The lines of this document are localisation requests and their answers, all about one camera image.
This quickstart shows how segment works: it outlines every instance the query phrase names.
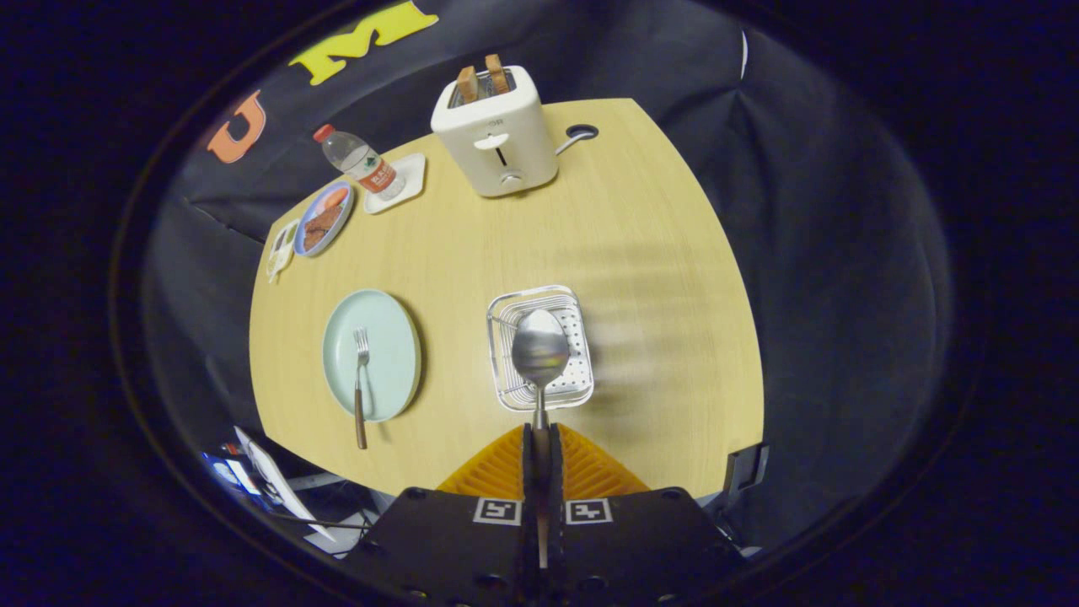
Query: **red bottle cap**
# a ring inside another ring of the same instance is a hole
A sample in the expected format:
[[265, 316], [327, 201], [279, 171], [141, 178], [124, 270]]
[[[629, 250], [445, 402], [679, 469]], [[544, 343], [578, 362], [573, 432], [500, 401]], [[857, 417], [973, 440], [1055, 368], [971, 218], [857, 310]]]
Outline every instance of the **red bottle cap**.
[[315, 140], [319, 143], [325, 141], [326, 137], [329, 137], [330, 133], [333, 130], [336, 130], [336, 128], [333, 128], [331, 124], [323, 124], [318, 127], [318, 130], [315, 130]]

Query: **wire basket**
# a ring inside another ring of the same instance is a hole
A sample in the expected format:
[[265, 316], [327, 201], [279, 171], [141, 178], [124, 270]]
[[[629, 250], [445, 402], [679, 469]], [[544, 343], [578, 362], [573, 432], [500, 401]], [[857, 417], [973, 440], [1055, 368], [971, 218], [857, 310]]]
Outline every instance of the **wire basket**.
[[487, 309], [487, 335], [495, 396], [509, 411], [535, 410], [535, 387], [517, 373], [510, 358], [517, 326], [533, 311], [547, 311], [555, 315], [570, 342], [570, 362], [565, 371], [547, 385], [546, 409], [579, 406], [592, 396], [592, 362], [588, 356], [581, 301], [573, 290], [561, 285], [510, 292], [491, 301]]

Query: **table surface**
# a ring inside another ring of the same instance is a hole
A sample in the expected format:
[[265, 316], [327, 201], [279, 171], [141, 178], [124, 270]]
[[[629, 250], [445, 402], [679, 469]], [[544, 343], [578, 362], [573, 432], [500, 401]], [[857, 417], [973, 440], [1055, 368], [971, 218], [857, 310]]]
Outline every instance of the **table surface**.
[[[329, 472], [398, 494], [435, 487], [529, 413], [494, 394], [487, 308], [549, 284], [581, 299], [596, 391], [550, 413], [653, 488], [722, 488], [727, 455], [761, 442], [764, 397], [746, 288], [723, 229], [682, 156], [631, 99], [544, 106], [556, 144], [588, 123], [599, 137], [559, 156], [550, 183], [476, 194], [435, 135], [387, 151], [427, 156], [423, 193], [379, 215], [357, 206], [315, 258], [295, 256], [251, 302], [251, 381], [271, 439]], [[270, 229], [268, 242], [317, 194]], [[396, 296], [420, 334], [422, 376], [398, 417], [352, 416], [323, 374], [326, 322], [350, 292]]]

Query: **white toaster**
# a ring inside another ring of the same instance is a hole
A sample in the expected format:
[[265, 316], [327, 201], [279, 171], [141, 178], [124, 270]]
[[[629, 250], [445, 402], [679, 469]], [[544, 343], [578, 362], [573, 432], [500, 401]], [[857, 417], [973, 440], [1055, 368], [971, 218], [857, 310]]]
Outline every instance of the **white toaster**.
[[451, 82], [431, 116], [431, 129], [483, 196], [542, 185], [558, 174], [555, 144], [532, 78], [520, 66], [503, 70], [508, 93], [494, 94], [490, 73], [479, 72], [479, 99], [464, 104], [456, 82]]

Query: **spoon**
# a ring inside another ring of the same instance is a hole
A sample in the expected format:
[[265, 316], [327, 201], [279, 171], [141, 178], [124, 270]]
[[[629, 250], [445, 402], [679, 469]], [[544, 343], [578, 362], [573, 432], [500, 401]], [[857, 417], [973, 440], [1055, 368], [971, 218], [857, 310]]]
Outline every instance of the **spoon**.
[[532, 474], [540, 485], [550, 477], [550, 433], [544, 391], [562, 375], [570, 361], [570, 343], [562, 326], [547, 311], [535, 311], [517, 326], [510, 350], [514, 368], [536, 387], [536, 409], [532, 417]]
[[544, 390], [556, 377], [562, 375], [570, 361], [570, 343], [555, 315], [547, 311], [534, 311], [524, 317], [517, 326], [510, 358], [517, 373], [536, 387], [532, 429], [546, 430]]

